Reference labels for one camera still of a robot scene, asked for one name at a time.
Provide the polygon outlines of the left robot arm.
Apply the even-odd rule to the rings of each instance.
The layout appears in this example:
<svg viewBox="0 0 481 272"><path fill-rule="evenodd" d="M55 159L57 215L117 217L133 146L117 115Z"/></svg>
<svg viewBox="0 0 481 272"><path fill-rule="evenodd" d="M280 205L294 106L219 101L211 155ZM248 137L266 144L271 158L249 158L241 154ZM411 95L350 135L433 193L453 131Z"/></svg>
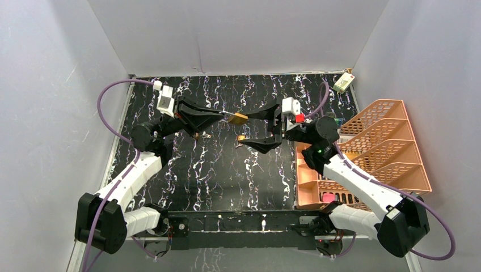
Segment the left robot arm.
<svg viewBox="0 0 481 272"><path fill-rule="evenodd" d="M204 108L184 97L161 96L157 102L161 116L133 127L130 137L137 150L131 163L96 193L85 193L78 201L74 237L109 254L116 253L124 241L147 231L165 235L171 228L168 212L155 204L127 211L135 194L172 157L173 141L168 136L181 130L190 136L225 118L221 110Z"/></svg>

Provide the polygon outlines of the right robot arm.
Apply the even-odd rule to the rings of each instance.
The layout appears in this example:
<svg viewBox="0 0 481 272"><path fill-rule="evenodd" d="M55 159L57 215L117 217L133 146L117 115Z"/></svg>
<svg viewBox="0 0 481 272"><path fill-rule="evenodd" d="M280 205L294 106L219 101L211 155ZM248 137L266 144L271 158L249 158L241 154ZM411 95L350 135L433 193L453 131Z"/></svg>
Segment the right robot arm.
<svg viewBox="0 0 481 272"><path fill-rule="evenodd" d="M302 114L297 101L246 117L268 121L271 135L244 145L265 154L296 143L298 205L321 209L324 233L349 230L404 257L429 232L422 195L432 188L402 101L377 100L344 125Z"/></svg>

